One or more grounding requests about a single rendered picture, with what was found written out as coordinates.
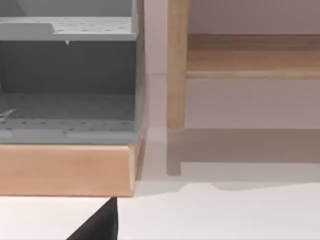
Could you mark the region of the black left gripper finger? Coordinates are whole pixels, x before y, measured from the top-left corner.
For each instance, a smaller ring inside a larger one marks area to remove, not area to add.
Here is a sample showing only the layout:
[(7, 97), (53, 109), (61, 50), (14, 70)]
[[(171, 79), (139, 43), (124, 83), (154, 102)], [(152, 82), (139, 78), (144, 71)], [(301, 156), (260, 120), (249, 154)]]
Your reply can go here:
[(111, 197), (66, 240), (118, 240), (118, 199)]

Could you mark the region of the pale wooden drawer front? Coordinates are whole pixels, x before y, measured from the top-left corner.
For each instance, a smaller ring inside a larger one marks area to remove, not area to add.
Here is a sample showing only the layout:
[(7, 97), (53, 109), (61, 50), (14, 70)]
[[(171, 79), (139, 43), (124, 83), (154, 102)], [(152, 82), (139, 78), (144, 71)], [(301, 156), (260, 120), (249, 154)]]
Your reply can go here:
[(144, 146), (0, 144), (0, 195), (131, 197)]

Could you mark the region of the grey pierced drawer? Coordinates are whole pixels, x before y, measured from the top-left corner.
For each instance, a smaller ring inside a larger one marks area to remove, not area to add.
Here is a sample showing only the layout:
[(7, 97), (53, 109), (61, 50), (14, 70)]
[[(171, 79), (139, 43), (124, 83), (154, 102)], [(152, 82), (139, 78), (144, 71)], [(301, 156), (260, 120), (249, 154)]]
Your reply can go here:
[(0, 0), (0, 146), (133, 145), (144, 0)]

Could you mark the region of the open wooden shelf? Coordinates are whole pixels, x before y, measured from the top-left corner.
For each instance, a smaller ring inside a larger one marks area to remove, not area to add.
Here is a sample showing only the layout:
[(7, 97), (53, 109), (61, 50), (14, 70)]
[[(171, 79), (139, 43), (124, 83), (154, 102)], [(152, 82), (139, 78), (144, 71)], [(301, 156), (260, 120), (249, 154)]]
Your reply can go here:
[(190, 0), (167, 0), (169, 129), (185, 127), (189, 79), (320, 80), (320, 32), (189, 33), (189, 9)]

